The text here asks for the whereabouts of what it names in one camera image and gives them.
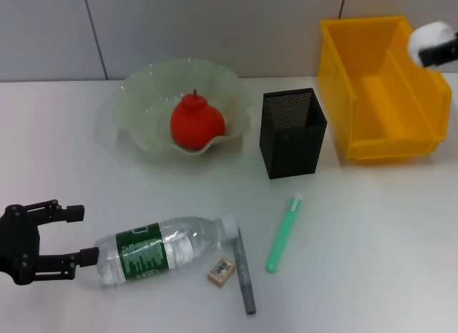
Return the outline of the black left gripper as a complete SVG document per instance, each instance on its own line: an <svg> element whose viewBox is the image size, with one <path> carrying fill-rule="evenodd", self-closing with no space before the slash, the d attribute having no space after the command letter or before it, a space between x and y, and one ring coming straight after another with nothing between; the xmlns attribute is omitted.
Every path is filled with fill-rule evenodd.
<svg viewBox="0 0 458 333"><path fill-rule="evenodd" d="M37 225L83 220L83 205L63 208L56 199L27 206L7 206L1 217L1 272L21 286L34 281L74 279L78 266L97 264L99 249L92 247L72 254L39 256Z"/></svg>

